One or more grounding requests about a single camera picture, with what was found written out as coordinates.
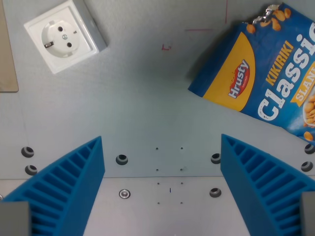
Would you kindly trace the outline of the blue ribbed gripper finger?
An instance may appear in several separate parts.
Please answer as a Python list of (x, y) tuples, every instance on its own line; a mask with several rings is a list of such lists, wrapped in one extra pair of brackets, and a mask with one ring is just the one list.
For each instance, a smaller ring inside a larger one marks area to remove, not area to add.
[(221, 172), (252, 236), (300, 236), (300, 199), (315, 181), (236, 138), (221, 136)]
[(29, 178), (2, 202), (29, 203), (33, 236), (82, 236), (104, 174), (98, 136)]

